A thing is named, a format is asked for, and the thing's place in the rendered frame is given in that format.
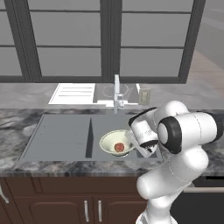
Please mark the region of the brown false drawer front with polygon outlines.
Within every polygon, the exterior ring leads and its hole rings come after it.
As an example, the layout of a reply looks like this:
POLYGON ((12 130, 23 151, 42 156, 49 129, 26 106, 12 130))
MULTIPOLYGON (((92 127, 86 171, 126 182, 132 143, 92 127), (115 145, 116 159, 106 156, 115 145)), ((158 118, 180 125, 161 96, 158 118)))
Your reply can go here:
POLYGON ((14 196, 38 193, 136 193, 137 177, 11 177, 6 183, 14 196))

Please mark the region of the dark framed window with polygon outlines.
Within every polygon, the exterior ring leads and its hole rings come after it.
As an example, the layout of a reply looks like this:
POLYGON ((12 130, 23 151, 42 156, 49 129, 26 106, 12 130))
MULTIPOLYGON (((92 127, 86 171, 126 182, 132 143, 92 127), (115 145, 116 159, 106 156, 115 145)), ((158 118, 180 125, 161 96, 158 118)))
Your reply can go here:
POLYGON ((104 83, 100 0, 13 0, 31 82, 104 83))
POLYGON ((100 0, 101 81, 185 84, 206 0, 100 0))
POLYGON ((0 82, 31 82, 13 0, 0 0, 0 82))

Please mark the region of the pale green bowl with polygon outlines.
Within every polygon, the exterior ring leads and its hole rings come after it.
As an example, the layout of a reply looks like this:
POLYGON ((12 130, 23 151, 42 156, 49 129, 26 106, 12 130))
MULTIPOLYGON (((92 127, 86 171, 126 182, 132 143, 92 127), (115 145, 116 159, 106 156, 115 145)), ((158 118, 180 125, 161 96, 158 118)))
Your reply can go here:
POLYGON ((105 134, 100 142, 100 148, 116 157, 121 157, 128 154, 130 151, 134 149, 134 145, 129 141, 129 139, 125 136, 127 130, 125 129, 118 129, 110 131, 109 133, 105 134), (124 144, 124 151, 116 152, 115 151, 115 144, 123 143, 124 144))

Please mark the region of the grey double sink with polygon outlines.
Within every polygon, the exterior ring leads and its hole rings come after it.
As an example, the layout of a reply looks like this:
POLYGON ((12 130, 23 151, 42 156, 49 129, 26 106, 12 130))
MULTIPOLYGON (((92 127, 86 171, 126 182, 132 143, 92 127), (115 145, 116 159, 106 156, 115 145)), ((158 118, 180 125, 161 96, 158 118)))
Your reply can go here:
POLYGON ((19 160, 40 161, 144 161, 125 136, 117 138, 130 152, 114 156, 100 147, 111 131, 128 130, 129 115, 42 115, 19 160))

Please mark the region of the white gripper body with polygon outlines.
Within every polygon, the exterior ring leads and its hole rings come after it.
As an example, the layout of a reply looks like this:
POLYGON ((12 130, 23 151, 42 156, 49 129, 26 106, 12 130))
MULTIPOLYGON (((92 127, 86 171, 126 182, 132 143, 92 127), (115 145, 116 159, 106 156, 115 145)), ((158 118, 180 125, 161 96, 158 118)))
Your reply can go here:
POLYGON ((132 132, 132 130, 128 130, 125 134, 125 136, 129 139, 129 141, 134 145, 134 148, 138 150, 138 152, 144 157, 149 158, 151 156, 151 153, 148 152, 146 149, 139 146, 137 140, 135 139, 135 136, 132 132))

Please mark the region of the black dishwasher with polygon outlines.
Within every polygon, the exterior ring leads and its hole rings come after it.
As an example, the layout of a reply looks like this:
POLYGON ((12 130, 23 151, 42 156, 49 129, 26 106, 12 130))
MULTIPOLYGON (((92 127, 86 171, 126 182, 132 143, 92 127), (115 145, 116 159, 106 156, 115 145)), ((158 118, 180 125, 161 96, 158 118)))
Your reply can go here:
MULTIPOLYGON (((224 176, 202 176, 189 187, 224 187, 224 176)), ((224 192, 182 192, 171 216, 178 224, 224 224, 224 192)))

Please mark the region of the brown cupboard door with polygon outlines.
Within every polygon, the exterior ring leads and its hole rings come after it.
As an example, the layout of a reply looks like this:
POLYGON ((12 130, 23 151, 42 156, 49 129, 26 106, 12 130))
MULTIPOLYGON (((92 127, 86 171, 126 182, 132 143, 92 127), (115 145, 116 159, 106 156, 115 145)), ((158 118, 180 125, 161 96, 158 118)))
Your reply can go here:
POLYGON ((16 197, 24 224, 94 224, 93 203, 89 197, 42 196, 16 197), (84 200, 88 203, 86 222, 84 200))
POLYGON ((94 224, 136 224, 147 201, 138 196, 93 197, 94 224), (98 200, 102 203, 102 222, 98 220, 98 200))

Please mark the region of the white ribbed panel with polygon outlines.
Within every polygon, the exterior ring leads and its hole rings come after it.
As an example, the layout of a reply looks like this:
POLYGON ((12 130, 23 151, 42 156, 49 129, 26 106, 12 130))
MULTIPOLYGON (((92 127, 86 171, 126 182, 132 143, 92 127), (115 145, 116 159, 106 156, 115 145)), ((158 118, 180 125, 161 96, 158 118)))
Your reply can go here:
POLYGON ((94 83, 59 83, 52 94, 50 105, 92 104, 94 83))

